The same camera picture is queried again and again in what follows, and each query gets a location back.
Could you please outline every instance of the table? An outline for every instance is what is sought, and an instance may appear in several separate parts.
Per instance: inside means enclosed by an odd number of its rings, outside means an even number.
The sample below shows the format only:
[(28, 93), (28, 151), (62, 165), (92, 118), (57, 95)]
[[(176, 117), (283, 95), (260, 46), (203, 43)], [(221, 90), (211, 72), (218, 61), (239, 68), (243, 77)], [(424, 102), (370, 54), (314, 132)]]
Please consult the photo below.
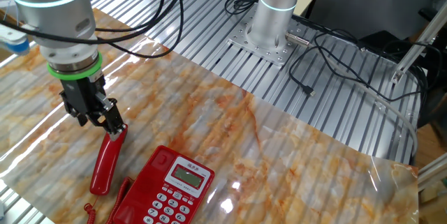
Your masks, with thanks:
[[(412, 139), (396, 116), (385, 110), (374, 99), (360, 92), (349, 82), (340, 80), (315, 54), (309, 55), (294, 70), (294, 75), (310, 85), (317, 95), (305, 96), (288, 78), (290, 62), (274, 66), (257, 56), (241, 51), (227, 42), (229, 31), (242, 15), (229, 16), (223, 9), (225, 0), (185, 0), (184, 37), (176, 52), (253, 93), (283, 111), (297, 117), (335, 139), (369, 155), (408, 163)], [(93, 0), (92, 5), (123, 23), (134, 27), (143, 23), (158, 6), (158, 0)], [(147, 33), (166, 46), (175, 41), (179, 26), (179, 7)], [(316, 31), (299, 26), (297, 33), (311, 39)], [(342, 61), (351, 65), (363, 78), (370, 77), (377, 56), (359, 52), (356, 47), (336, 38), (327, 37), (325, 44)], [(304, 49), (298, 48), (293, 58)], [(413, 76), (405, 76), (399, 85), (391, 87), (386, 80), (392, 75), (394, 64), (384, 59), (372, 77), (372, 85), (387, 96), (398, 96), (415, 91)], [(392, 103), (408, 115), (416, 126), (420, 99), (408, 97)], [(0, 199), (5, 200), (6, 223), (51, 223), (7, 186), (2, 186)]]

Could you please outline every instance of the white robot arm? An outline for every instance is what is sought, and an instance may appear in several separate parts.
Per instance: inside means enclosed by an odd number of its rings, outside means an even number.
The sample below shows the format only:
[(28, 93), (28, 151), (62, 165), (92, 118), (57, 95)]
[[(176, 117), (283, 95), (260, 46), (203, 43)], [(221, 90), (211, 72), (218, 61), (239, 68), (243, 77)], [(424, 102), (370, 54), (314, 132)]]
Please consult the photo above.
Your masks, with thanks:
[[(34, 31), (83, 40), (96, 40), (96, 24), (90, 0), (15, 0), (20, 14)], [(23, 33), (14, 33), (26, 38)], [(23, 44), (21, 40), (3, 40)], [(116, 135), (124, 130), (115, 99), (106, 98), (105, 80), (101, 70), (101, 54), (96, 44), (77, 44), (35, 37), (41, 54), (48, 62), (49, 72), (61, 80), (66, 111), (81, 126), (90, 120)]]

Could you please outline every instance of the transparent plastic sheet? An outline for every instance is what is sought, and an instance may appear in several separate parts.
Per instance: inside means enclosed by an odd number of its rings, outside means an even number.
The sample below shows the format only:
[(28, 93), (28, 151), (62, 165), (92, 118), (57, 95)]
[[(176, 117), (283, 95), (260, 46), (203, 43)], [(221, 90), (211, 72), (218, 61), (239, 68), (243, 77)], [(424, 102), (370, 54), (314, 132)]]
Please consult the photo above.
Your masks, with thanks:
[[(99, 27), (125, 27), (95, 15)], [(144, 37), (121, 46), (165, 50)], [(416, 168), (359, 153), (178, 54), (99, 50), (129, 133), (97, 223), (161, 144), (216, 172), (192, 223), (418, 222)], [(45, 68), (35, 48), (0, 70), (0, 179), (55, 223), (86, 223), (104, 132), (65, 113)]]

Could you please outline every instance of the black cable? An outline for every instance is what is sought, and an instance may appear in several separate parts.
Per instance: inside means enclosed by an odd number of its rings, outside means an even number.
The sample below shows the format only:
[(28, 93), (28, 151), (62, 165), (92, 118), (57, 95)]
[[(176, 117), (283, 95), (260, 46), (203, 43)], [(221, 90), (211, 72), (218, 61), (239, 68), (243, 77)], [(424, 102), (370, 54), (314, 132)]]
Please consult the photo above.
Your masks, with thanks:
[[(258, 0), (226, 0), (225, 11), (230, 15), (239, 15), (249, 10)], [(234, 11), (230, 11), (228, 8), (233, 3)]]
[(129, 28), (129, 29), (102, 29), (102, 28), (96, 28), (96, 31), (102, 31), (102, 32), (130, 32), (130, 31), (136, 31), (139, 29), (142, 29), (144, 27), (149, 26), (151, 23), (154, 22), (154, 20), (160, 15), (161, 11), (163, 10), (165, 0), (160, 0), (160, 5), (157, 11), (155, 12), (155, 15), (152, 17), (152, 19), (144, 24), (138, 25), (135, 28)]
[[(346, 80), (352, 80), (352, 81), (354, 81), (354, 82), (359, 82), (359, 83), (365, 85), (366, 87), (368, 87), (369, 89), (371, 89), (372, 91), (374, 91), (375, 93), (377, 93), (377, 95), (379, 95), (380, 97), (382, 97), (382, 98), (384, 98), (384, 99), (386, 99), (386, 100), (388, 100), (388, 101), (390, 101), (390, 102), (394, 102), (394, 101), (400, 100), (400, 99), (402, 99), (402, 98), (404, 98), (404, 97), (407, 97), (407, 96), (410, 96), (410, 95), (420, 94), (420, 93), (426, 92), (426, 90), (428, 89), (428, 88), (427, 88), (427, 89), (424, 89), (424, 90), (420, 89), (420, 90), (415, 91), (415, 92), (411, 92), (411, 93), (408, 93), (408, 94), (404, 94), (404, 95), (402, 95), (402, 96), (400, 96), (400, 97), (398, 97), (398, 98), (388, 98), (388, 97), (386, 97), (385, 95), (383, 95), (383, 94), (381, 94), (379, 91), (377, 91), (373, 86), (371, 86), (371, 85), (370, 85), (368, 82), (366, 82), (364, 79), (362, 79), (361, 76), (359, 76), (359, 74), (357, 74), (357, 72), (355, 72), (351, 67), (347, 66), (345, 63), (343, 63), (341, 60), (339, 60), (339, 59), (338, 59), (338, 58), (337, 58), (331, 51), (329, 51), (328, 49), (326, 49), (326, 48), (324, 48), (324, 47), (322, 47), (321, 45), (318, 44), (318, 42), (317, 42), (316, 39), (318, 39), (318, 38), (320, 38), (321, 36), (324, 36), (324, 35), (326, 35), (326, 34), (327, 34), (327, 33), (321, 33), (321, 34), (315, 36), (315, 38), (313, 39), (313, 41), (314, 41), (314, 43), (315, 43), (316, 46), (309, 48), (305, 53), (303, 53), (303, 54), (299, 57), (299, 59), (301, 59), (301, 58), (302, 58), (304, 55), (306, 55), (308, 52), (310, 52), (310, 51), (312, 51), (312, 50), (315, 50), (315, 49), (318, 49), (318, 51), (320, 52), (320, 55), (324, 58), (324, 61), (325, 61), (326, 65), (327, 65), (328, 68), (331, 70), (331, 72), (334, 73), (334, 75), (336, 75), (336, 76), (338, 76), (338, 77), (341, 77), (341, 78), (344, 78), (344, 79), (346, 79)], [(431, 46), (431, 45), (424, 44), (424, 43), (412, 43), (412, 44), (414, 44), (414, 45), (425, 46), (425, 47), (426, 47), (427, 49), (429, 49), (429, 50), (434, 50), (434, 51), (439, 55), (439, 63), (440, 63), (440, 66), (442, 66), (442, 53), (441, 53), (437, 48), (435, 48), (435, 47), (433, 47), (433, 46)], [(348, 71), (351, 71), (351, 72), (355, 75), (356, 78), (352, 78), (352, 77), (347, 77), (347, 76), (341, 75), (341, 74), (339, 74), (336, 70), (334, 70), (334, 69), (330, 66), (330, 64), (329, 64), (329, 62), (328, 62), (328, 60), (327, 60), (327, 56), (324, 54), (323, 51), (326, 51), (326, 52), (327, 52), (327, 53), (328, 53), (328, 54), (329, 54), (329, 55), (330, 55), (336, 62), (338, 62), (339, 64), (341, 64), (342, 66), (344, 66), (346, 69), (348, 69)]]
[(179, 2), (180, 2), (180, 28), (179, 28), (179, 34), (178, 34), (177, 40), (175, 41), (174, 45), (169, 50), (167, 50), (167, 51), (165, 51), (165, 52), (163, 52), (161, 54), (158, 54), (158, 55), (149, 56), (149, 55), (144, 55), (144, 54), (139, 54), (139, 53), (132, 52), (132, 51), (130, 51), (128, 49), (125, 49), (125, 48), (123, 48), (123, 47), (121, 47), (119, 45), (116, 45), (114, 43), (109, 43), (109, 44), (111, 46), (117, 48), (118, 50), (121, 50), (121, 51), (125, 52), (125, 53), (131, 54), (131, 55), (136, 56), (136, 57), (145, 58), (145, 59), (157, 59), (157, 58), (164, 57), (165, 55), (171, 53), (174, 50), (174, 48), (177, 47), (177, 45), (180, 43), (180, 40), (182, 39), (182, 32), (183, 32), (183, 26), (184, 26), (184, 7), (183, 7), (183, 0), (179, 0)]
[(301, 83), (298, 79), (296, 79), (296, 77), (292, 74), (292, 69), (293, 71), (296, 70), (296, 65), (298, 64), (299, 60), (301, 58), (303, 58), (304, 55), (306, 55), (308, 53), (308, 51), (310, 51), (309, 49), (306, 50), (306, 52), (304, 54), (302, 54), (300, 57), (298, 57), (293, 64), (291, 65), (291, 67), (288, 70), (288, 75), (291, 77), (291, 79), (297, 83), (301, 89), (309, 96), (315, 96), (316, 92), (308, 85), (304, 85), (303, 83)]
[(37, 31), (23, 29), (22, 27), (16, 26), (14, 24), (10, 24), (9, 22), (5, 22), (2, 20), (0, 20), (0, 24), (7, 26), (11, 29), (15, 29), (17, 31), (27, 33), (31, 36), (36, 36), (39, 38), (45, 38), (45, 39), (49, 39), (49, 40), (61, 41), (61, 42), (65, 42), (65, 43), (80, 43), (80, 44), (87, 44), (87, 45), (118, 43), (118, 42), (122, 42), (125, 40), (135, 38), (139, 35), (142, 35), (142, 34), (148, 32), (153, 26), (158, 24), (170, 12), (170, 10), (174, 7), (174, 5), (176, 3), (177, 3), (177, 0), (172, 0), (171, 3), (169, 4), (169, 6), (163, 11), (163, 13), (158, 18), (156, 18), (152, 23), (150, 23), (147, 27), (145, 27), (144, 29), (141, 29), (135, 33), (130, 34), (130, 35), (122, 36), (119, 38), (107, 39), (107, 40), (83, 40), (83, 39), (77, 39), (77, 38), (67, 38), (67, 37), (63, 37), (63, 36), (56, 36), (56, 35), (51, 35), (51, 34), (47, 34), (47, 33), (41, 33), (41, 32), (37, 32)]

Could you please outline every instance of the metal mounting plate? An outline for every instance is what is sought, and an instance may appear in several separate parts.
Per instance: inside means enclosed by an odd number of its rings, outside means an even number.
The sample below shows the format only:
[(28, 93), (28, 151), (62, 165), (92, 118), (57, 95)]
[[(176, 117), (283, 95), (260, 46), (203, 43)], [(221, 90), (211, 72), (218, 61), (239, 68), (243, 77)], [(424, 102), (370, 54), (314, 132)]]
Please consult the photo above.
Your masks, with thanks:
[[(251, 7), (247, 14), (240, 20), (239, 24), (228, 35), (228, 41), (237, 47), (240, 47), (255, 56), (265, 59), (270, 63), (277, 66), (283, 66), (291, 57), (293, 51), (296, 48), (295, 44), (287, 43), (286, 46), (277, 49), (263, 49), (253, 43), (250, 43), (246, 36), (247, 25), (251, 22), (256, 12), (256, 5)], [(289, 25), (288, 31), (296, 34), (301, 30), (298, 28), (295, 22)]]

